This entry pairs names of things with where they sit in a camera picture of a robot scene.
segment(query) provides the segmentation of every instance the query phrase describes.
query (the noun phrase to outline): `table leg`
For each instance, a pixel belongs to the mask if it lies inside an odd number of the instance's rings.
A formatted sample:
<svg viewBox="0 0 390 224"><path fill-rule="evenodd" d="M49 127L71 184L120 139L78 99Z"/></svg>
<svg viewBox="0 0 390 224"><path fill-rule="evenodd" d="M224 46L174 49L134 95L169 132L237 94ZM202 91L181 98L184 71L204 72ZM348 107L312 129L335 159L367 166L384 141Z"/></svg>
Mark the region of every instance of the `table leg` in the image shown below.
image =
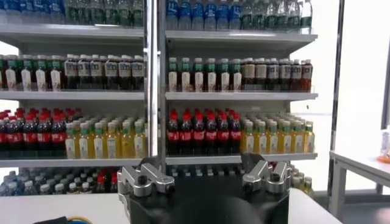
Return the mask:
<svg viewBox="0 0 390 224"><path fill-rule="evenodd" d="M342 222L344 199L346 195L347 170L336 160L333 174L333 187L330 198L330 213Z"/></svg>

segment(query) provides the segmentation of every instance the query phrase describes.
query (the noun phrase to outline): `red label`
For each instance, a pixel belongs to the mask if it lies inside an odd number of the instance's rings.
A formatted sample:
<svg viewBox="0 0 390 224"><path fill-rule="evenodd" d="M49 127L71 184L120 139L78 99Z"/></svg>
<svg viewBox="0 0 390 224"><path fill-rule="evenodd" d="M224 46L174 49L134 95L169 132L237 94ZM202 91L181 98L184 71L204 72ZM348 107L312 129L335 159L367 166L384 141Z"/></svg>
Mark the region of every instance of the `red label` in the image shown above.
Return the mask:
<svg viewBox="0 0 390 224"><path fill-rule="evenodd" d="M194 139L195 140L205 139L205 132L204 131L194 131Z"/></svg>
<svg viewBox="0 0 390 224"><path fill-rule="evenodd" d="M191 140L191 132L180 132L180 140L189 141Z"/></svg>
<svg viewBox="0 0 390 224"><path fill-rule="evenodd" d="M38 133L38 142L51 142L51 133Z"/></svg>
<svg viewBox="0 0 390 224"><path fill-rule="evenodd" d="M36 133L24 133L23 134L23 140L24 142L37 142L38 135Z"/></svg>
<svg viewBox="0 0 390 224"><path fill-rule="evenodd" d="M241 139L241 132L240 131L231 131L230 132L230 137L233 140L240 140Z"/></svg>
<svg viewBox="0 0 390 224"><path fill-rule="evenodd" d="M7 138L9 143L23 142L22 133L7 134Z"/></svg>
<svg viewBox="0 0 390 224"><path fill-rule="evenodd" d="M179 140L179 132L168 132L168 140L169 141L177 141Z"/></svg>
<svg viewBox="0 0 390 224"><path fill-rule="evenodd" d="M65 139L66 139L65 132L51 134L51 141L52 142L63 142L63 141L65 141Z"/></svg>
<svg viewBox="0 0 390 224"><path fill-rule="evenodd" d="M217 139L217 132L216 131L206 132L206 139L207 140L215 140L215 139Z"/></svg>

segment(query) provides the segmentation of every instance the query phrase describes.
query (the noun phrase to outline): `bottle label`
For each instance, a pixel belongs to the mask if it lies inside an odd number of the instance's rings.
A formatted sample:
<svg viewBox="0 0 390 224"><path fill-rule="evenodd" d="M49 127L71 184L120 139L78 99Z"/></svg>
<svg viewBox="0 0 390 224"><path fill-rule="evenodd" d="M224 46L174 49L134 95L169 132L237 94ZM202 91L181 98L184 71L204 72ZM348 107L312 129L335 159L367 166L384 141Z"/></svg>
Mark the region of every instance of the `bottle label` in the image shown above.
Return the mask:
<svg viewBox="0 0 390 224"><path fill-rule="evenodd" d="M65 147L66 147L66 155L68 156L68 159L75 159L76 158L76 147L74 146L74 140L67 139L65 141Z"/></svg>
<svg viewBox="0 0 390 224"><path fill-rule="evenodd" d="M53 70L50 72L51 76L51 83L53 87L53 91L60 91L61 90L61 74L57 70Z"/></svg>
<svg viewBox="0 0 390 224"><path fill-rule="evenodd" d="M119 63L119 76L130 77L132 73L132 64L130 62Z"/></svg>
<svg viewBox="0 0 390 224"><path fill-rule="evenodd" d="M108 138L107 139L107 149L108 149L108 158L115 159L116 158L115 138Z"/></svg>
<svg viewBox="0 0 390 224"><path fill-rule="evenodd" d="M183 92L191 92L193 89L190 84L190 73L183 72L182 73L182 91Z"/></svg>
<svg viewBox="0 0 390 224"><path fill-rule="evenodd" d="M22 70L23 90L31 91L31 72L27 69Z"/></svg>
<svg viewBox="0 0 390 224"><path fill-rule="evenodd" d="M203 91L203 72L195 72L195 92Z"/></svg>
<svg viewBox="0 0 390 224"><path fill-rule="evenodd" d="M229 90L229 81L230 81L230 74L228 72L223 72L221 74L221 90L222 90L222 92L226 92Z"/></svg>
<svg viewBox="0 0 390 224"><path fill-rule="evenodd" d="M303 137L302 135L295 136L295 153L303 153Z"/></svg>
<svg viewBox="0 0 390 224"><path fill-rule="evenodd" d="M168 74L169 92L176 92L177 88L177 72L169 72Z"/></svg>
<svg viewBox="0 0 390 224"><path fill-rule="evenodd" d="M101 138L95 138L93 140L93 145L95 148L96 159L102 159L103 158L103 140Z"/></svg>
<svg viewBox="0 0 390 224"><path fill-rule="evenodd" d="M215 74L215 72L209 72L207 74L207 77L208 77L208 91L215 92L217 75Z"/></svg>

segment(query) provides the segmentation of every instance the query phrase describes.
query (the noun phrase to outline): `shelf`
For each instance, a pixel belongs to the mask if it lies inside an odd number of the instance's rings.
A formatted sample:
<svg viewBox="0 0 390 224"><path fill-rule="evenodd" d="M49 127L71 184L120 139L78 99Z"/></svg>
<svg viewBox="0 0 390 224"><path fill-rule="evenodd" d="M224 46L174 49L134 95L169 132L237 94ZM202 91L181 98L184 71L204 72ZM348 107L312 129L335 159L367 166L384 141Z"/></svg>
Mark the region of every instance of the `shelf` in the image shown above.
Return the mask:
<svg viewBox="0 0 390 224"><path fill-rule="evenodd" d="M144 93L132 92L24 92L0 91L3 100L143 100Z"/></svg>
<svg viewBox="0 0 390 224"><path fill-rule="evenodd" d="M317 153L263 155L269 162L311 160L317 158ZM190 165L190 164L228 164L241 163L240 156L200 156L200 157L167 157L167 165Z"/></svg>
<svg viewBox="0 0 390 224"><path fill-rule="evenodd" d="M141 159L15 159L0 160L0 167L137 166Z"/></svg>
<svg viewBox="0 0 390 224"><path fill-rule="evenodd" d="M313 100L317 93L166 93L167 100Z"/></svg>

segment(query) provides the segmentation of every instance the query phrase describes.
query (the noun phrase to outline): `beverage bottle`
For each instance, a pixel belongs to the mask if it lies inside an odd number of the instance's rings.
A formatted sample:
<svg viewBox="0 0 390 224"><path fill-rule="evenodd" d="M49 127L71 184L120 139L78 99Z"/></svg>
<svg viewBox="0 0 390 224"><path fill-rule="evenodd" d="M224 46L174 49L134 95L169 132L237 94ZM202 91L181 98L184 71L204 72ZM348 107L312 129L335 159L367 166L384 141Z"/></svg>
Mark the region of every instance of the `beverage bottle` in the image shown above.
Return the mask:
<svg viewBox="0 0 390 224"><path fill-rule="evenodd" d="M217 11L217 29L229 29L229 6L226 0L221 0Z"/></svg>
<svg viewBox="0 0 390 224"><path fill-rule="evenodd" d="M137 158L146 156L145 135L144 135L143 121L135 122L135 136L134 136L134 150Z"/></svg>
<svg viewBox="0 0 390 224"><path fill-rule="evenodd" d="M190 0L182 0L182 5L180 6L179 30L191 30Z"/></svg>
<svg viewBox="0 0 390 224"><path fill-rule="evenodd" d="M275 30L277 28L278 5L270 0L264 0L264 4L267 6L266 30Z"/></svg>
<svg viewBox="0 0 390 224"><path fill-rule="evenodd" d="M132 89L132 57L122 55L122 60L119 62L119 87L121 90Z"/></svg>
<svg viewBox="0 0 390 224"><path fill-rule="evenodd" d="M130 0L119 0L119 24L122 26L131 26L132 12L130 11Z"/></svg>
<svg viewBox="0 0 390 224"><path fill-rule="evenodd" d="M302 67L299 64L299 60L294 60L294 64L291 66L292 76L290 88L293 91L301 90L301 79L302 79Z"/></svg>
<svg viewBox="0 0 390 224"><path fill-rule="evenodd" d="M134 90L144 90L144 58L142 56L134 56L132 63L132 83Z"/></svg>
<svg viewBox="0 0 390 224"><path fill-rule="evenodd" d="M313 74L313 65L311 65L311 60L307 59L305 64L302 64L302 79L301 79L301 89L302 91L310 93L311 90L311 76Z"/></svg>
<svg viewBox="0 0 390 224"><path fill-rule="evenodd" d="M177 59L169 58L168 91L177 91Z"/></svg>
<svg viewBox="0 0 390 224"><path fill-rule="evenodd" d="M300 19L300 31L301 34L311 34L311 20L313 17L313 6L310 0L305 0L303 3L301 19Z"/></svg>
<svg viewBox="0 0 390 224"><path fill-rule="evenodd" d="M92 24L105 24L105 12L103 0L91 0Z"/></svg>
<svg viewBox="0 0 390 224"><path fill-rule="evenodd" d="M203 2L202 0L196 0L193 7L193 30L203 30L204 29L204 11L203 11Z"/></svg>
<svg viewBox="0 0 390 224"><path fill-rule="evenodd" d="M144 7L143 0L133 1L133 27L144 26Z"/></svg>
<svg viewBox="0 0 390 224"><path fill-rule="evenodd" d="M216 10L217 6L215 5L214 0L208 0L205 9L205 30L216 29Z"/></svg>

